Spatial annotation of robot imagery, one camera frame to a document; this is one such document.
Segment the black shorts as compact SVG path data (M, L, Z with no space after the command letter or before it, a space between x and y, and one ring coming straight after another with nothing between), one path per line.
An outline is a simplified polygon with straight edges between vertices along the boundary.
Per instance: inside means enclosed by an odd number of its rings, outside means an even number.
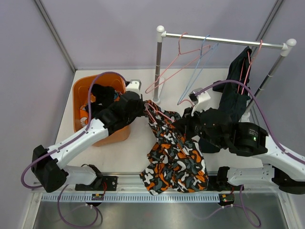
M92 86L91 95L95 98L95 101L90 104L92 117L119 99L119 94L113 87L96 83Z

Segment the blue orange patterned shorts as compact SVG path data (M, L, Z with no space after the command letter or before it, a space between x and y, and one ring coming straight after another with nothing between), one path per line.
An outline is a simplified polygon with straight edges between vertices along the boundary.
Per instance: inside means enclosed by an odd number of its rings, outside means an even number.
M91 94L91 103L93 103L91 112L92 116L95 116L96 113L101 111L102 109L108 107L113 102L119 101L121 93L118 91L114 91L114 93L110 93L109 95L98 95L98 102L96 101L96 96ZM89 118L89 108L88 103L82 105L80 107L80 124L82 127L85 127L88 124Z

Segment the orange grey camouflage shorts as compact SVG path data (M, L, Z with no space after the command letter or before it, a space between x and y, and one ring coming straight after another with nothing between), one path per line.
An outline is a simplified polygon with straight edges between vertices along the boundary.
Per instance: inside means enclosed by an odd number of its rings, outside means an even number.
M174 119L174 122L181 119L179 113L163 110L151 100L146 103ZM148 192L156 196L170 188L181 193L207 190L209 178L198 142L186 139L175 129L174 122L156 114L151 107L144 110L144 115L156 138L147 155L150 163L140 173Z

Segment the blue wire hanger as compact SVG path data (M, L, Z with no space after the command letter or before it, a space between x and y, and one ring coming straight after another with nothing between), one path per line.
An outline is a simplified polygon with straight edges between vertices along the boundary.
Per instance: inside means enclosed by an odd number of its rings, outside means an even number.
M202 70L209 63L209 61L212 58L212 56L214 55L215 51L218 49L219 43L213 45L212 48L209 47L209 49L207 51L205 51L205 52L203 51L203 45L204 45L206 39L209 37L210 37L210 34L208 34L206 36L206 38L202 41L199 60L193 70L193 73L190 76L190 79L185 87L185 90L183 91L180 98L178 99L177 105L180 105L183 102L187 93L191 90L192 86L194 85L194 83L198 79L199 75L201 74Z

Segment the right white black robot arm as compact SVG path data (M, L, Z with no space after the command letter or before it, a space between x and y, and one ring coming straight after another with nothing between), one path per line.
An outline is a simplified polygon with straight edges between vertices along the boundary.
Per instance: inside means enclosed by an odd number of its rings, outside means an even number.
M233 122L230 115L213 108L194 114L185 110L183 117L173 125L187 139L199 136L218 149L262 161L263 166L259 168L220 167L216 177L220 189L266 185L290 194L304 194L305 160L276 143L260 126Z

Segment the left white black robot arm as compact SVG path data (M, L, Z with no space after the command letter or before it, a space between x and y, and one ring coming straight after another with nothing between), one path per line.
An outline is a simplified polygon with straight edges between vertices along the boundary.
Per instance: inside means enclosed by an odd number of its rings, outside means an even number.
M47 193L64 185L77 190L98 190L103 175L94 165L70 166L69 162L96 142L103 140L143 116L144 101L140 92L126 91L119 101L99 112L85 127L64 141L33 151L31 171Z

